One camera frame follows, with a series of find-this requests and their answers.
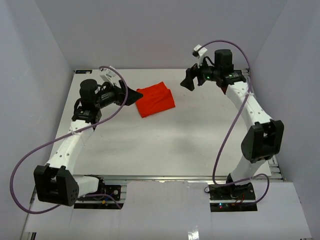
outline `black wire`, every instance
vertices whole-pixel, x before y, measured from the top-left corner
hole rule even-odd
[[[210,59],[210,57],[205,56],[203,59],[204,59],[204,60],[207,59],[207,60],[211,63],[212,66],[215,65],[214,62]]]

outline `red fabric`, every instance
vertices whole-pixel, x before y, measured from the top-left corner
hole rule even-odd
[[[143,94],[143,98],[135,103],[142,118],[176,107],[172,93],[163,81],[136,91]]]

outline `white wall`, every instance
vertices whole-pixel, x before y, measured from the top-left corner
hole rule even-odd
[[[71,68],[186,68],[197,44],[253,62],[287,0],[35,0]],[[209,47],[226,48],[225,44]],[[234,51],[235,64],[245,61]]]
[[[72,71],[34,0],[0,0],[0,238],[20,239],[27,214],[13,202],[9,179],[27,152],[52,139]],[[26,160],[14,181],[29,207],[33,170],[50,147]]]
[[[284,123],[277,157],[320,239],[320,2],[290,0],[254,63],[258,100]]]

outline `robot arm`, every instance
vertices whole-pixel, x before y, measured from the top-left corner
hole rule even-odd
[[[237,167],[227,177],[227,183],[244,178],[252,178],[259,167],[280,151],[284,125],[280,120],[273,120],[259,105],[253,93],[248,93],[249,85],[241,70],[234,70],[232,52],[229,49],[220,49],[214,52],[214,65],[206,62],[207,49],[197,45],[192,53],[197,57],[197,63],[186,70],[186,77],[181,86],[190,91],[195,89],[193,79],[197,77],[198,86],[206,81],[216,82],[223,93],[234,103],[239,110],[249,94],[241,116],[248,132],[241,143],[243,156]],[[243,189],[250,185],[250,181],[238,182],[229,189],[229,193],[241,194]]]
[[[94,133],[90,127],[100,121],[101,109],[115,103],[122,105],[126,88],[120,80],[120,87],[112,81],[111,71],[104,69],[100,74],[104,80],[98,85],[94,79],[86,79],[80,84],[80,98],[74,105],[72,122],[68,133],[55,154],[44,165],[38,165],[34,172],[34,181],[38,199],[42,202],[72,206],[76,200],[89,193],[98,191],[101,178],[94,175],[73,176],[74,168],[88,138]],[[125,105],[130,106],[143,97],[129,87]]]

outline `folded red cloth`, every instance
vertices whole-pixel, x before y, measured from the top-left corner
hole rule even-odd
[[[176,107],[174,97],[163,81],[136,91],[143,94],[135,103],[142,118]]]

